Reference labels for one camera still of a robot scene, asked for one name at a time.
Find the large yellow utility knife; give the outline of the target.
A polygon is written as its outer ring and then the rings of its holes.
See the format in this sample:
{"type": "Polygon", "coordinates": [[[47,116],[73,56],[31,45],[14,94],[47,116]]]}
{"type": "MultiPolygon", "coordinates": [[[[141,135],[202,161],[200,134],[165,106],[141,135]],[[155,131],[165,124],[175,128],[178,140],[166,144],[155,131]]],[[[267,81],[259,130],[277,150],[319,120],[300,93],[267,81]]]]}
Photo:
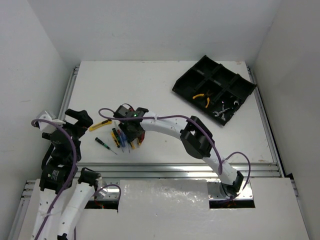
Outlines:
{"type": "Polygon", "coordinates": [[[99,123],[96,123],[96,124],[93,124],[92,126],[89,127],[89,131],[92,132],[92,131],[95,131],[101,127],[104,127],[104,126],[107,126],[107,125],[110,125],[112,123],[112,120],[110,119],[106,119],[104,121],[101,121],[99,123]]]}

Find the red black folding saw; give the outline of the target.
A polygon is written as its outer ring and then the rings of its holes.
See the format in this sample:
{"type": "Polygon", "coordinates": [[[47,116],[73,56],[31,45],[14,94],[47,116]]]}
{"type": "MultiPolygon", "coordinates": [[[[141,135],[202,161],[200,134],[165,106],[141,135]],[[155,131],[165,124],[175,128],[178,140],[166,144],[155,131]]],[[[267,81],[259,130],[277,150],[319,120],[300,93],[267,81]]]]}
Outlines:
{"type": "Polygon", "coordinates": [[[145,132],[143,132],[137,139],[138,145],[140,146],[145,139],[145,132]]]}

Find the yellow needle-nose pliers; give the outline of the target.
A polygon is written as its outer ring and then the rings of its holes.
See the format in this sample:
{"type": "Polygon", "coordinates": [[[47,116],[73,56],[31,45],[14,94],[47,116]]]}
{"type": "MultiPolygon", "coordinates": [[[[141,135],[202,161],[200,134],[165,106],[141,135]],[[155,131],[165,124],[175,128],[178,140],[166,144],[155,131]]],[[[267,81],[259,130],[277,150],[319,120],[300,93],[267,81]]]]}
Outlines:
{"type": "Polygon", "coordinates": [[[210,96],[212,95],[213,93],[210,92],[209,90],[206,92],[206,93],[199,93],[199,94],[196,94],[192,97],[193,100],[195,99],[199,99],[199,98],[204,98],[205,99],[205,108],[207,109],[209,107],[209,104],[210,104],[210,96]]]}

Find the large silver open-end wrench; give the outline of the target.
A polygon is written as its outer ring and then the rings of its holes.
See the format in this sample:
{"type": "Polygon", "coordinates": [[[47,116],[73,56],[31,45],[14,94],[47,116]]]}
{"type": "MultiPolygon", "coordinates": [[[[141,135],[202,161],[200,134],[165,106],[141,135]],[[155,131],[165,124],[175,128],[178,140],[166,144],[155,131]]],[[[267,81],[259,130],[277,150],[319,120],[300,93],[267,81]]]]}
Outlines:
{"type": "Polygon", "coordinates": [[[214,111],[214,112],[213,112],[213,115],[214,115],[215,117],[219,117],[220,115],[224,114],[226,111],[228,111],[228,110],[230,110],[230,109],[231,109],[231,108],[228,107],[228,108],[223,109],[223,110],[221,110],[221,111],[214,111]]]}

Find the blue red screwdriver large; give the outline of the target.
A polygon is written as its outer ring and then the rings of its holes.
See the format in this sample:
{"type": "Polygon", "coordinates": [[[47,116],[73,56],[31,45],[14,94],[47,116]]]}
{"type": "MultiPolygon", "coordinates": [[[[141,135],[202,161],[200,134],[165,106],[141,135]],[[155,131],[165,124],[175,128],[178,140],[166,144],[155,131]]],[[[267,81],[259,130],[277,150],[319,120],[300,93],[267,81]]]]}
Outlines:
{"type": "Polygon", "coordinates": [[[120,131],[120,136],[121,136],[121,139],[122,139],[124,142],[127,141],[127,138],[126,138],[125,134],[124,134],[122,131],[120,131]]]}

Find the yellow combination pliers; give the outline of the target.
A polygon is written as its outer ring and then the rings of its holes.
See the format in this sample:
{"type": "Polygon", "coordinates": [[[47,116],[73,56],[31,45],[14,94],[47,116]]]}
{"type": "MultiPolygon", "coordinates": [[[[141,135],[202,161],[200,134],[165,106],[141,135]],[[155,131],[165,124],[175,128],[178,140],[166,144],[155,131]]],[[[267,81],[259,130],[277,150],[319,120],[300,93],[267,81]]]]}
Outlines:
{"type": "Polygon", "coordinates": [[[130,148],[132,150],[134,150],[134,149],[139,148],[142,145],[142,142],[137,138],[131,142],[129,141],[128,144],[129,144],[130,148]]]}

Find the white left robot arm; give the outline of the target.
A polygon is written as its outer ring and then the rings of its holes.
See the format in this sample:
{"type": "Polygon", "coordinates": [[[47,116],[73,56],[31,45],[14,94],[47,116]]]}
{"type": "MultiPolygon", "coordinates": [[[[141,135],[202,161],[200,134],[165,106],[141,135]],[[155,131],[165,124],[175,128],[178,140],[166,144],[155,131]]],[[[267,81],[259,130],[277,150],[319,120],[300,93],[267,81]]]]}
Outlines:
{"type": "Polygon", "coordinates": [[[58,119],[43,110],[32,126],[39,128],[50,147],[41,163],[39,203],[33,240],[72,240],[74,230],[87,202],[98,188],[101,175],[83,168],[79,180],[73,184],[81,160],[80,138],[93,124],[85,110],[67,109],[65,115],[76,123],[58,119]]]}

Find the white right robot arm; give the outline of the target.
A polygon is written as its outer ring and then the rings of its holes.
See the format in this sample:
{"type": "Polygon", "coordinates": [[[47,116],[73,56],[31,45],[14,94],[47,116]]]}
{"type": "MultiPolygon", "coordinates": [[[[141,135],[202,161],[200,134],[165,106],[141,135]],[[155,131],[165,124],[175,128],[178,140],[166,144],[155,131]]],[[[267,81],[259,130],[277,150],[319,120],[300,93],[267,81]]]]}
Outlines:
{"type": "Polygon", "coordinates": [[[242,186],[243,174],[232,167],[219,154],[213,136],[204,124],[195,116],[183,115],[133,116],[119,119],[127,131],[126,135],[138,135],[139,130],[157,132],[180,140],[188,155],[203,160],[217,175],[222,190],[230,199],[234,199],[242,186]]]}

